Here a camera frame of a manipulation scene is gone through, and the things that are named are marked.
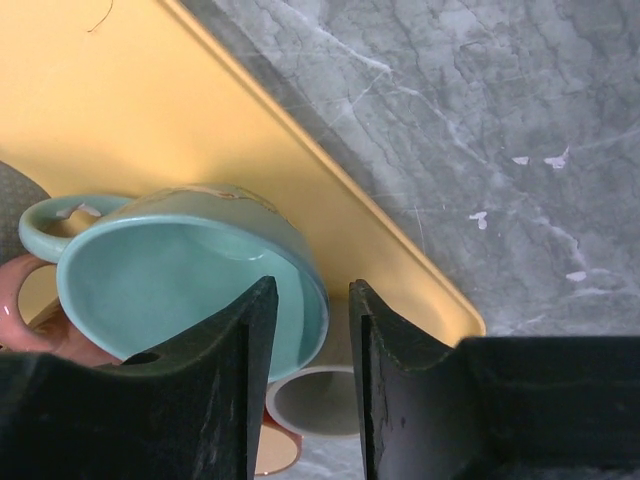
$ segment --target gray cup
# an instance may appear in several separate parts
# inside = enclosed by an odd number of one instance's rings
[[[20,215],[47,198],[38,184],[0,162],[0,265],[27,253],[18,236]]]

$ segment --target light blue mug handle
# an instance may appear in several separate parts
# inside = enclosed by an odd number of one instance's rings
[[[44,230],[53,222],[65,220],[76,210],[104,217],[132,199],[114,195],[69,195],[43,200],[29,207],[20,217],[18,233],[28,252],[47,262],[58,263],[73,238],[49,235]]]

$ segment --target gray marble surface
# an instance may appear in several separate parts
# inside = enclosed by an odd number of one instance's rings
[[[637,0],[184,3],[489,334],[640,333]],[[303,465],[362,478],[357,441]]]

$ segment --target white cup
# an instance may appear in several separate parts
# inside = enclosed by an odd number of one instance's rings
[[[330,299],[329,332],[309,365],[267,387],[273,419],[303,436],[343,438],[359,435],[349,301]]]

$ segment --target white paint chip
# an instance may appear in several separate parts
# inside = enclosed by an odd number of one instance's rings
[[[565,151],[559,157],[549,157],[543,160],[547,165],[551,165],[554,170],[558,170],[560,168],[564,168],[567,164],[567,160],[569,159],[569,147],[565,149]]]
[[[513,157],[511,160],[518,165],[527,165],[529,163],[529,157]]]
[[[579,271],[579,272],[567,273],[565,276],[567,277],[567,279],[571,280],[572,282],[581,282],[585,278],[587,278],[587,272]]]
[[[473,215],[469,215],[469,220],[477,220],[478,228],[480,230],[486,230],[487,229],[487,221],[485,220],[486,216],[487,216],[487,212],[478,212],[478,213],[474,213]]]

